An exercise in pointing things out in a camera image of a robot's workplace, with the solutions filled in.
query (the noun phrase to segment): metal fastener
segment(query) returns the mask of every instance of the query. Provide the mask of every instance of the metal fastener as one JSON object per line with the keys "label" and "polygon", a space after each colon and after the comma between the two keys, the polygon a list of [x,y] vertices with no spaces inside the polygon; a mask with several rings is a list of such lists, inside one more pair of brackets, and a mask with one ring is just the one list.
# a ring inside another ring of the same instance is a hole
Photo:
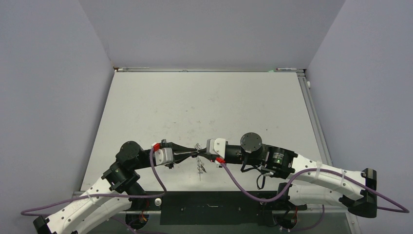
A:
{"label": "metal fastener", "polygon": [[155,206],[160,206],[162,204],[162,200],[160,198],[155,199]]}

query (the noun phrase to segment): white tabletop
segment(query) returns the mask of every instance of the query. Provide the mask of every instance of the white tabletop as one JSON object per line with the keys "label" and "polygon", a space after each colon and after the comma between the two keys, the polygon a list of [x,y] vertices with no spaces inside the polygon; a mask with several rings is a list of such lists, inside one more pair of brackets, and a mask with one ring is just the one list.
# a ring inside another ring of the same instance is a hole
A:
{"label": "white tabletop", "polygon": [[[296,73],[115,73],[81,190],[102,176],[126,141],[144,149],[162,139],[205,147],[210,138],[239,144],[248,132],[259,134],[264,144],[321,160]],[[201,180],[194,158],[156,170],[170,191],[238,190],[225,170],[201,160],[207,171]],[[245,189],[257,190],[257,171],[228,167]],[[162,190],[150,168],[137,172],[146,191]],[[267,179],[265,190],[276,190],[280,182]]]}

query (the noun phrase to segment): cable tie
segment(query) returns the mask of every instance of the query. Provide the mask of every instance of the cable tie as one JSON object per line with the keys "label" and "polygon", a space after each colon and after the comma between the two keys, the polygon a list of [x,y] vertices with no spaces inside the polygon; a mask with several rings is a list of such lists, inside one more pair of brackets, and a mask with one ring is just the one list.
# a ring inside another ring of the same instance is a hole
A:
{"label": "cable tie", "polygon": [[341,168],[341,180],[340,180],[340,184],[338,184],[338,186],[333,189],[333,191],[336,191],[337,189],[341,188],[343,185],[343,181],[344,181],[344,175],[345,175],[345,171]]}
{"label": "cable tie", "polygon": [[310,183],[314,184],[314,183],[319,179],[321,166],[322,166],[322,162],[321,162],[321,161],[317,161],[316,175],[315,175],[314,178],[310,181]]}
{"label": "cable tie", "polygon": [[92,203],[93,203],[94,205],[96,205],[96,202],[93,201],[93,198],[90,196],[89,192],[88,192],[87,190],[86,190],[85,192],[86,192],[86,194],[88,195],[90,201],[92,201]]}

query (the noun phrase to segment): black cable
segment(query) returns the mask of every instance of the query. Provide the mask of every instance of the black cable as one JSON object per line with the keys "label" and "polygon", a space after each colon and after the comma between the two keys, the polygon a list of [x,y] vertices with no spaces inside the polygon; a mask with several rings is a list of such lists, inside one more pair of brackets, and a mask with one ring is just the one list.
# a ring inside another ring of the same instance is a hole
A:
{"label": "black cable", "polygon": [[[265,176],[263,176],[264,174],[260,174],[258,177],[257,177],[257,189],[258,190],[261,190],[261,189],[263,189],[264,188],[264,185],[265,185]],[[258,180],[260,179],[260,177],[261,176],[263,176],[263,182],[261,183],[261,187],[258,185]]]}
{"label": "black cable", "polygon": [[[261,214],[263,214],[264,223],[265,223],[264,211],[265,211],[265,206],[266,206],[266,205],[267,205],[267,203],[265,202],[265,203],[263,204],[263,210],[261,211]],[[267,227],[276,227],[276,226],[278,226],[278,223],[276,223],[276,222],[275,222],[275,225],[268,225],[268,224],[267,224]]]}
{"label": "black cable", "polygon": [[216,157],[214,157],[214,155],[209,155],[209,154],[206,154],[206,153],[199,153],[197,156],[202,156],[202,157],[206,158],[206,159],[209,160],[209,161],[211,161],[211,160],[213,160],[214,158],[216,158]]}
{"label": "black cable", "polygon": [[178,155],[178,156],[179,156],[179,159],[177,159],[176,161],[174,161],[174,162],[173,162],[174,164],[181,163],[181,162],[183,162],[185,159],[191,157],[191,155]]}
{"label": "black cable", "polygon": [[250,168],[245,169],[247,160],[248,160],[248,155],[246,155],[246,156],[244,157],[243,165],[241,166],[241,172],[242,172],[242,173],[244,173],[244,172],[249,172],[249,171],[254,170],[254,169],[257,170],[257,171],[260,171],[260,170],[258,169],[259,166],[254,166],[254,165],[252,165],[252,167],[250,167]]}
{"label": "black cable", "polygon": [[287,214],[290,213],[290,211],[291,211],[290,209],[287,210],[287,211],[281,216],[281,218],[285,218],[285,217],[287,216]]}
{"label": "black cable", "polygon": [[200,149],[200,150],[194,150],[194,151],[189,151],[189,152],[180,152],[176,151],[173,153],[174,158],[178,158],[177,160],[181,160],[182,158],[188,158],[188,157],[197,157],[200,154],[204,154],[207,150],[206,149]]}

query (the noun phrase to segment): gray wall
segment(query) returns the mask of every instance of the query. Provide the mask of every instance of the gray wall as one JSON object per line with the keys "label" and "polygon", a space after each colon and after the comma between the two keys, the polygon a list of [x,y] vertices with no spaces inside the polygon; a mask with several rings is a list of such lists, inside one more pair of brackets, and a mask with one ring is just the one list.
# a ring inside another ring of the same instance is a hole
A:
{"label": "gray wall", "polygon": [[0,3],[0,233],[79,189],[113,69],[77,0]]}
{"label": "gray wall", "polygon": [[307,68],[344,0],[80,0],[118,67]]}
{"label": "gray wall", "polygon": [[[411,0],[347,0],[307,71],[333,164],[376,169],[378,191],[410,210],[412,9]],[[358,218],[364,234],[412,233],[412,219],[385,211]]]}

